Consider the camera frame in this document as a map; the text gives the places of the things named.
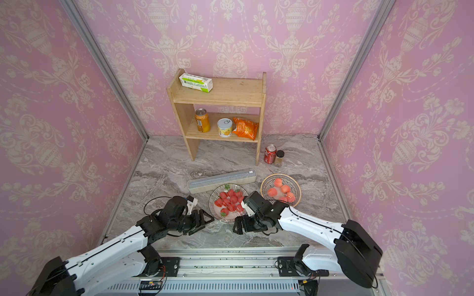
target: jar lid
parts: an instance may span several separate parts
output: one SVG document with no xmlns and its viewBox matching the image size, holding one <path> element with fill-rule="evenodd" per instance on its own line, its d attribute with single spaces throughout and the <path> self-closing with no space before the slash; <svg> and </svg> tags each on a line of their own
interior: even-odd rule
<svg viewBox="0 0 474 296">
<path fill-rule="evenodd" d="M 230 128 L 232 127 L 232 120 L 230 120 L 229 118 L 221 118 L 217 122 L 217 126 L 222 129 Z"/>
</svg>

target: canned fruit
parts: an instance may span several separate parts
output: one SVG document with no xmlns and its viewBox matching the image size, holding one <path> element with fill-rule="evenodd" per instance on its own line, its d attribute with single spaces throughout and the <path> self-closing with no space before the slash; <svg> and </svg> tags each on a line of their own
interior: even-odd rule
<svg viewBox="0 0 474 296">
<path fill-rule="evenodd" d="M 229 118 L 219 119 L 219 121 L 217 122 L 217 128 L 221 137 L 230 137 L 232 133 L 232 120 L 230 120 Z"/>
</svg>

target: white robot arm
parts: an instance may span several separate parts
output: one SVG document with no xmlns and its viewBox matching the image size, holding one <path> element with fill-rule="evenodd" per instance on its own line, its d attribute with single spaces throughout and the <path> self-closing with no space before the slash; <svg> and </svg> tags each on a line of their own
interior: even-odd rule
<svg viewBox="0 0 474 296">
<path fill-rule="evenodd" d="M 133 276 L 164 273 L 161 257 L 151 244 L 169 230 L 191 235 L 214 221 L 204 210 L 193 210 L 196 204 L 197 199 L 191 196 L 175 196 L 163 209 L 99 247 L 66 261 L 60 257 L 50 260 L 28 295 L 93 296 Z"/>
<path fill-rule="evenodd" d="M 151 244 L 164 238 L 169 230 L 191 235 L 214 221 L 202 209 L 193 210 L 196 204 L 191 196 L 175 196 L 163 209 L 143 217 L 111 241 L 66 261 L 60 257 L 50 260 L 28 295 L 93 296 L 133 276 L 164 276 L 162 259 Z M 372 286 L 382 250 L 357 222 L 321 220 L 284 202 L 272 204 L 256 191 L 244 198 L 242 206 L 248 215 L 236 218 L 233 231 L 237 234 L 276 227 L 304 235 L 333 251 L 333 255 L 322 256 L 315 247 L 302 245 L 293 258 L 301 275 L 308 276 L 317 270 L 342 271 L 360 286 Z"/>
<path fill-rule="evenodd" d="M 285 202 L 272 204 L 256 191 L 244 198 L 242 207 L 247 215 L 236 218 L 233 232 L 237 234 L 276 227 L 304 235 L 333 251 L 334 255 L 321 256 L 315 247 L 302 245 L 293 258 L 295 269 L 302 275 L 320 269 L 342 271 L 356 284 L 372 287 L 383 252 L 359 223 L 321 220 Z"/>
</svg>

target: cable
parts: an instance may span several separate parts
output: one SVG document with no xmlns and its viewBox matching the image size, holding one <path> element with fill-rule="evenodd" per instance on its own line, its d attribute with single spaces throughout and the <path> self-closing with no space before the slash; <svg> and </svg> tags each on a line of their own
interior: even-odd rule
<svg viewBox="0 0 474 296">
<path fill-rule="evenodd" d="M 169 236 L 172 236 L 172 237 L 180 237 L 180 236 L 182 236 L 182 234 L 180 234 L 180 235 L 174 235 L 174 234 L 170 234 L 170 233 L 167 233 L 166 235 L 169 235 Z"/>
<path fill-rule="evenodd" d="M 166 284 L 166 281 L 168 280 L 168 276 L 166 275 L 166 273 L 163 273 L 163 276 L 164 276 L 164 282 L 163 282 L 163 279 L 161 280 L 162 282 L 162 285 L 160 287 L 160 289 L 158 290 L 158 292 L 155 294 L 155 296 L 161 292 L 161 290 L 163 290 L 163 287 L 165 286 Z"/>
<path fill-rule="evenodd" d="M 320 280 L 321 280 L 321 276 L 319 276 L 318 280 L 316 281 L 315 286 L 313 285 L 314 279 L 302 281 L 301 284 L 300 284 L 300 287 L 303 287 L 303 289 L 300 288 L 300 291 L 303 291 L 304 294 L 308 295 L 308 296 L 318 295 Z"/>
<path fill-rule="evenodd" d="M 166 266 L 163 265 L 163 276 L 161 277 L 161 280 L 160 280 L 160 281 L 161 281 L 161 286 L 160 286 L 158 292 L 156 292 L 156 294 L 160 293 L 161 289 L 163 288 L 163 286 L 164 286 L 163 279 L 165 278 L 165 276 L 166 276 L 166 279 L 168 279 L 168 276 L 166 275 Z M 139 288 L 138 296 L 142 296 L 141 284 L 139 285 L 139 287 L 140 287 L 140 288 Z"/>
<path fill-rule="evenodd" d="M 152 198 L 151 200 L 149 200 L 149 201 L 143 206 L 143 213 L 144 213 L 145 215 L 147 215 L 147 216 L 150 216 L 149 214 L 147 214 L 147 213 L 145 212 L 146 205 L 148 205 L 148 204 L 150 203 L 150 201 L 152 201 L 152 200 L 159 199 L 159 198 L 163 198 L 163 197 L 166 197 L 166 196 L 155 197 L 155 198 Z"/>
<path fill-rule="evenodd" d="M 127 238 L 129 238 L 130 236 L 133 236 L 133 235 L 135 235 L 135 234 L 137 234 L 137 233 L 140 233 L 140 232 L 142 232 L 142 231 L 143 231 L 143 229 L 140 230 L 140 231 L 135 232 L 134 234 L 131 234 L 131 235 L 127 236 L 127 237 L 124 238 L 124 239 L 127 239 Z M 97 252 L 97 253 L 95 253 L 95 254 L 93 254 L 93 255 L 87 257 L 86 259 L 82 260 L 81 263 L 84 263 L 85 261 L 87 261 L 87 260 L 89 260 L 90 258 L 94 257 L 95 255 L 98 255 L 98 254 L 102 253 L 102 252 L 105 251 L 106 249 L 110 248 L 111 246 L 113 246 L 113 245 L 115 245 L 115 244 L 117 244 L 117 243 L 119 243 L 119 242 L 121 242 L 121 241 L 116 241 L 115 243 L 111 244 L 110 246 L 107 246 L 107 248 L 105 248 L 105 249 L 103 249 L 103 250 L 100 250 L 99 252 Z M 72 265 L 72 266 L 69 267 L 68 269 L 65 269 L 65 270 L 61 271 L 61 272 L 58 273 L 57 275 L 52 276 L 52 277 L 46 279 L 45 283 L 46 283 L 47 281 L 49 281 L 49 280 L 54 279 L 55 277 L 57 277 L 57 276 L 59 276 L 59 275 L 61 275 L 61 274 L 63 274 L 63 273 L 65 273 L 66 271 L 70 270 L 71 268 L 76 267 L 76 266 L 77 266 L 77 263 L 74 264 L 74 265 Z M 29 291 L 25 294 L 25 296 L 28 296 L 28 294 L 31 293 L 31 291 L 35 290 L 35 289 L 38 288 L 38 287 L 39 287 L 39 286 L 33 287 L 31 290 L 29 290 Z"/>
<path fill-rule="evenodd" d="M 291 209 L 291 207 L 290 207 L 290 203 L 288 203 L 288 202 L 286 202 L 286 201 L 282 201 L 282 200 L 278 200 L 278 201 L 283 202 L 283 203 L 286 203 L 286 204 L 288 205 L 289 211 L 290 211 L 293 215 L 297 216 L 298 218 L 304 219 L 304 220 L 309 221 L 309 222 L 311 222 L 311 223 L 314 223 L 314 224 L 316 224 L 316 225 L 319 225 L 319 226 L 322 226 L 322 227 L 324 227 L 324 228 L 330 229 L 331 231 L 335 231 L 335 232 L 341 234 L 342 236 L 344 236 L 344 237 L 346 238 L 346 240 L 354 247 L 354 249 L 357 251 L 357 253 L 359 253 L 359 255 L 362 257 L 362 259 L 364 259 L 364 261 L 367 263 L 367 265 L 369 265 L 369 262 L 367 262 L 367 259 L 364 257 L 364 255 L 360 252 L 360 250 L 356 247 L 356 245 L 354 245 L 354 243 L 353 243 L 345 234 L 343 234 L 343 233 L 340 232 L 339 230 L 333 229 L 333 228 L 328 227 L 328 226 L 326 226 L 326 225 L 319 224 L 319 223 L 314 222 L 314 221 L 312 221 L 312 220 L 310 220 L 310 219 L 307 219 L 307 218 L 305 218 L 305 217 L 302 217 L 302 216 L 300 216 L 300 215 L 297 215 L 296 213 L 294 213 L 294 212 L 292 211 L 292 209 Z M 379 287 L 379 281 L 377 280 L 377 275 L 375 274 L 375 272 L 373 272 L 372 274 L 374 275 L 375 284 L 376 284 L 375 287 L 372 286 L 372 288 L 377 289 L 377 288 Z"/>
<path fill-rule="evenodd" d="M 278 232 L 278 228 L 276 229 L 275 232 L 272 232 L 272 233 L 265 233 L 264 231 L 262 231 L 263 234 L 265 234 L 266 236 L 270 236 L 271 234 L 275 234 Z"/>
<path fill-rule="evenodd" d="M 280 263 L 281 264 L 281 261 L 283 261 L 283 263 L 285 263 L 285 268 L 288 268 L 288 263 L 285 261 L 285 260 L 282 260 L 282 259 L 277 259 L 274 263 L 273 263 L 273 266 L 275 266 L 276 269 L 280 269 L 278 266 L 276 266 L 276 263 Z"/>
</svg>

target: gray marble surface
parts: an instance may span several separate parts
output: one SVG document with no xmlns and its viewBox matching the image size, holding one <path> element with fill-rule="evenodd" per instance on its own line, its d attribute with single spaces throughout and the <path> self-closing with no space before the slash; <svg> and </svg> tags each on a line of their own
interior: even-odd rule
<svg viewBox="0 0 474 296">
<path fill-rule="evenodd" d="M 263 161 L 263 151 L 268 144 L 275 144 L 279 150 L 285 151 L 282 167 Z M 108 238 L 135 225 L 144 216 L 143 206 L 152 198 L 188 196 L 187 182 L 190 179 L 248 169 L 256 169 L 257 180 L 242 185 L 247 192 L 259 191 L 261 182 L 268 175 L 287 174 L 302 189 L 302 201 L 296 206 L 297 209 L 321 219 L 344 221 L 313 135 L 264 136 L 258 167 L 255 166 L 255 148 L 256 144 L 252 143 L 201 140 L 196 160 L 191 161 L 181 136 L 150 138 L 118 208 L 118 215 L 112 222 Z M 211 193 L 193 195 L 199 200 L 198 209 L 203 208 L 209 213 Z M 166 201 L 167 198 L 161 198 L 150 202 L 146 212 L 162 208 Z M 216 220 L 192 236 L 167 236 L 153 246 L 156 249 L 274 247 L 300 246 L 309 241 L 297 233 L 284 231 L 270 236 L 262 233 L 237 235 L 232 233 L 232 226 Z"/>
</svg>

